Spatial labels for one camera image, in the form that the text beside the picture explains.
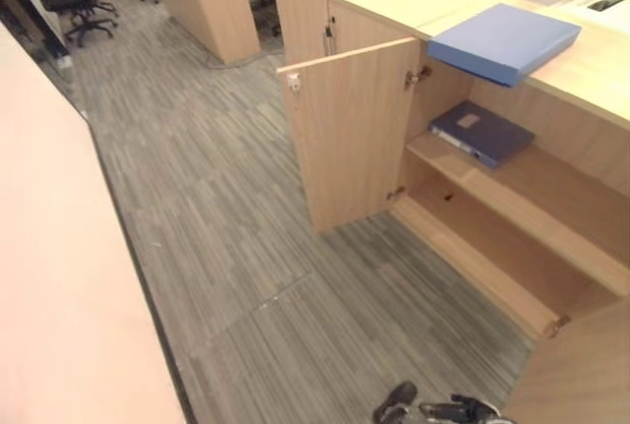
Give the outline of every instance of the blue folder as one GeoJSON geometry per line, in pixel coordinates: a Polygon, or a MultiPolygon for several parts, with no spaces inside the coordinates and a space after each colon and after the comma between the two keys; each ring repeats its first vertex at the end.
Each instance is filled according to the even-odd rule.
{"type": "Polygon", "coordinates": [[[527,129],[470,101],[431,121],[429,129],[490,168],[496,168],[534,139],[527,129]]]}
{"type": "Polygon", "coordinates": [[[429,40],[430,57],[506,87],[570,47],[579,26],[497,4],[429,40]]]}

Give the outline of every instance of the desk surface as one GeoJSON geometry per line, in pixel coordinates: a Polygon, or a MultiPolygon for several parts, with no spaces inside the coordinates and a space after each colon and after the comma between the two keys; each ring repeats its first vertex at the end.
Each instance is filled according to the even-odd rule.
{"type": "Polygon", "coordinates": [[[0,422],[183,423],[88,126],[0,54],[0,422]]]}
{"type": "Polygon", "coordinates": [[[528,85],[630,129],[630,41],[627,34],[524,0],[339,0],[428,39],[498,3],[574,22],[576,43],[533,72],[528,85]]]}

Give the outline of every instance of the door hinge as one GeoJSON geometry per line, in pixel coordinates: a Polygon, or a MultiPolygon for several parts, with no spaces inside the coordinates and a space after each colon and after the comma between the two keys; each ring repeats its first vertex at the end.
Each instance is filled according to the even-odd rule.
{"type": "Polygon", "coordinates": [[[571,322],[571,317],[564,315],[560,316],[558,320],[552,323],[547,330],[545,331],[545,335],[547,338],[556,338],[560,333],[560,330],[564,328],[567,324],[571,322]]]}
{"type": "Polygon", "coordinates": [[[422,70],[418,73],[414,74],[411,70],[407,72],[405,75],[405,90],[411,88],[411,85],[416,84],[417,82],[421,82],[422,80],[426,80],[433,74],[433,70],[430,67],[424,65],[422,70]]]}
{"type": "Polygon", "coordinates": [[[387,201],[392,201],[397,199],[401,194],[403,194],[405,191],[407,190],[407,188],[405,186],[399,186],[396,191],[394,192],[390,192],[387,194],[387,196],[385,197],[385,199],[387,201]]]}

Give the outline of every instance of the white desk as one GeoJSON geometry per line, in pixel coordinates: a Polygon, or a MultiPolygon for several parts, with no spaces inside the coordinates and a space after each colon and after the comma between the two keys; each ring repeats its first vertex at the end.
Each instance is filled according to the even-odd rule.
{"type": "Polygon", "coordinates": [[[183,424],[88,126],[0,55],[0,422],[183,424]]]}
{"type": "Polygon", "coordinates": [[[630,34],[630,0],[615,4],[605,11],[594,11],[589,5],[599,0],[572,0],[556,5],[563,12],[630,34]]]}

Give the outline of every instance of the wooden cabinet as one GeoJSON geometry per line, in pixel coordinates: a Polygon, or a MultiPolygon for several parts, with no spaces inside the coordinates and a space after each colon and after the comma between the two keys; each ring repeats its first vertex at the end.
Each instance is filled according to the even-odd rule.
{"type": "MultiPolygon", "coordinates": [[[[468,5],[399,7],[417,38],[398,39],[404,27],[375,17],[394,16],[385,1],[326,0],[337,53],[280,69],[315,228],[391,210],[538,340],[508,406],[519,424],[630,422],[630,60],[616,57],[627,39],[580,23],[572,48],[506,89],[426,56],[427,36],[468,5]],[[623,71],[604,74],[606,55],[623,71]],[[534,143],[491,170],[428,131],[466,99],[534,143]]],[[[306,40],[288,33],[297,55],[306,40]]]]}
{"type": "Polygon", "coordinates": [[[404,30],[383,24],[336,0],[329,0],[328,15],[335,53],[349,52],[409,36],[404,30]]]}
{"type": "Polygon", "coordinates": [[[410,36],[336,0],[276,0],[287,64],[410,36]]]}
{"type": "MultiPolygon", "coordinates": [[[[532,337],[553,334],[588,290],[602,303],[630,295],[628,197],[606,186],[604,172],[596,180],[576,169],[547,137],[491,170],[427,132],[485,82],[425,48],[408,37],[280,69],[315,229],[391,209],[532,337]]],[[[564,110],[549,102],[544,117],[554,107],[564,110]]],[[[573,111],[598,129],[577,140],[558,132],[565,146],[585,151],[615,133],[573,111]]],[[[620,187],[630,176],[625,134],[626,159],[618,144],[600,154],[619,159],[610,179],[620,187]]]]}
{"type": "Polygon", "coordinates": [[[519,424],[630,423],[630,300],[542,341],[505,415],[519,424]]]}
{"type": "Polygon", "coordinates": [[[327,56],[328,0],[276,0],[283,28],[284,61],[306,62],[327,56]]]}

